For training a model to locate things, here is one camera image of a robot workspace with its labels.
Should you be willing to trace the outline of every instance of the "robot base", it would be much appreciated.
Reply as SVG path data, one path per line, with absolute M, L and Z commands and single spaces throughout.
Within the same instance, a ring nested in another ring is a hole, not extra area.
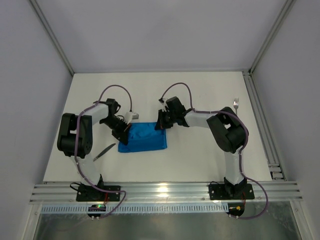
M 96 185 L 98 188 L 109 191 L 119 191 L 121 190 L 120 186 L 108 186 L 104 185 L 104 181 L 100 176 L 100 180 Z M 105 193 L 99 190 L 96 190 L 92 186 L 80 184 L 76 194 L 77 202 L 119 202 L 120 194 L 118 193 Z
M 239 192 L 239 194 L 235 194 L 234 196 L 230 196 L 226 189 L 225 184 L 223 183 L 210 183 L 209 187 L 209 196 L 210 200 L 242 200 L 242 195 L 244 193 L 246 200 L 255 199 L 254 190 L 252 185 L 247 183 L 244 188 Z

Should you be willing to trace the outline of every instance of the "aluminum frame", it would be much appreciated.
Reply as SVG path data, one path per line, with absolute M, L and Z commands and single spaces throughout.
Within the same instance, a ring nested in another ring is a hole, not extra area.
M 117 203 L 108 202 L 105 212 L 109 213 Z M 41 214 L 90 214 L 91 204 L 45 204 Z M 228 204 L 221 202 L 210 203 L 126 203 L 121 204 L 114 214 L 185 214 L 185 213 L 225 213 Z
M 309 216 L 306 216 L 307 210 L 304 202 L 290 202 L 290 204 L 302 240 L 316 239 L 313 234 L 314 226 L 309 222 Z
M 51 40 L 56 52 L 61 57 L 65 67 L 68 69 L 70 75 L 73 77 L 75 75 L 75 71 L 73 70 L 64 50 L 62 49 L 54 31 L 52 30 L 46 16 L 44 15 L 43 11 L 41 10 L 39 4 L 36 0 L 29 0 L 29 3 L 34 10 L 35 15 L 38 17 L 40 23 L 42 24 L 45 32 L 47 33 L 49 39 Z
M 246 90 L 249 95 L 252 110 L 254 113 L 255 121 L 258 126 L 259 134 L 264 148 L 264 153 L 266 155 L 269 164 L 279 164 L 280 158 L 279 154 L 271 135 L 271 131 L 266 119 L 265 112 L 261 105 L 260 98 L 257 93 L 255 83 L 249 72 L 242 72 Z
M 255 183 L 255 199 L 247 202 L 265 202 L 265 194 Z M 270 202 L 302 201 L 302 194 L 295 181 L 260 182 L 268 194 Z M 185 204 L 213 203 L 209 197 L 209 182 L 108 182 L 108 185 L 121 186 L 126 191 L 123 204 Z M 35 185 L 30 204 L 72 204 L 76 202 L 76 192 L 70 188 L 70 182 Z M 239 200 L 221 200 L 214 203 L 237 203 Z M 99 204 L 92 201 L 83 204 Z
M 275 39 L 277 33 L 279 32 L 281 26 L 283 25 L 285 19 L 287 18 L 288 14 L 290 13 L 292 7 L 294 6 L 296 0 L 286 0 L 284 5 L 282 6 L 278 16 L 276 17 L 268 35 L 266 36 L 265 40 L 262 43 L 261 48 L 259 49 L 258 54 L 256 55 L 252 66 L 249 70 L 250 74 L 252 74 L 259 62 L 261 61 L 261 59 L 264 57 L 265 53 L 267 52 L 267 50 L 269 49 L 270 45 L 272 44 L 273 40 Z
M 34 239 L 41 209 L 42 209 L 42 204 L 37 204 L 32 206 L 22 240 Z

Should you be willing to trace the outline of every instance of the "mounting plate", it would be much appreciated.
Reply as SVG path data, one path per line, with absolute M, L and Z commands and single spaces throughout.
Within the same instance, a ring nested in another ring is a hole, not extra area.
M 225 184 L 223 183 L 210 183 L 209 186 L 209 196 L 210 200 L 241 200 L 241 195 L 234 196 L 233 198 L 230 198 L 228 193 L 225 190 Z M 255 199 L 254 190 L 252 188 L 252 185 L 247 183 L 242 191 L 245 194 L 246 200 L 252 200 Z
M 119 191 L 121 190 L 120 186 L 109 186 L 104 185 L 104 190 L 110 190 L 110 191 Z M 77 202 L 104 202 L 106 199 L 106 193 L 97 191 L 91 186 L 87 186 L 84 184 L 81 184 L 78 187 L 78 192 L 76 195 L 76 201 Z M 108 193 L 107 196 L 107 202 L 119 202 L 120 201 L 120 194 L 116 193 Z

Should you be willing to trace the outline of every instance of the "glass panel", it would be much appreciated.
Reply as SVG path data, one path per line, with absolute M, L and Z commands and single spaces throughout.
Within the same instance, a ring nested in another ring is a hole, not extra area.
M 264 203 L 246 203 L 243 216 L 258 214 Z M 226 213 L 119 214 L 91 221 L 84 214 L 42 214 L 34 240 L 300 240 L 290 202 L 271 202 L 253 220 Z

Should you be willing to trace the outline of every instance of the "white table surface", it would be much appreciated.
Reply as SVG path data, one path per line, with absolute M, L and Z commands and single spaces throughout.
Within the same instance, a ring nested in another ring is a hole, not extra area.
M 133 122 L 156 122 L 158 99 L 172 84 L 184 82 L 192 92 L 197 110 L 214 111 L 232 107 L 239 97 L 238 116 L 249 130 L 244 150 L 244 172 L 257 181 L 271 181 L 267 159 L 241 72 L 147 72 L 147 73 L 78 73 L 73 77 L 63 113 L 78 114 L 92 105 L 111 84 L 128 89 L 133 111 L 139 119 Z M 166 98 L 177 96 L 188 109 L 189 94 L 185 86 L 174 86 Z M 118 87 L 107 90 L 102 100 L 114 98 L 121 105 L 119 115 L 129 110 L 127 93 Z M 200 127 L 175 125 L 166 130 L 168 148 L 157 151 L 119 153 L 118 141 L 104 124 L 93 126 L 93 156 L 117 143 L 95 164 L 104 181 L 109 182 L 209 182 L 222 181 L 226 167 L 224 152 L 217 146 L 211 131 Z M 57 137 L 47 165 L 44 181 L 79 181 L 75 165 L 57 149 Z

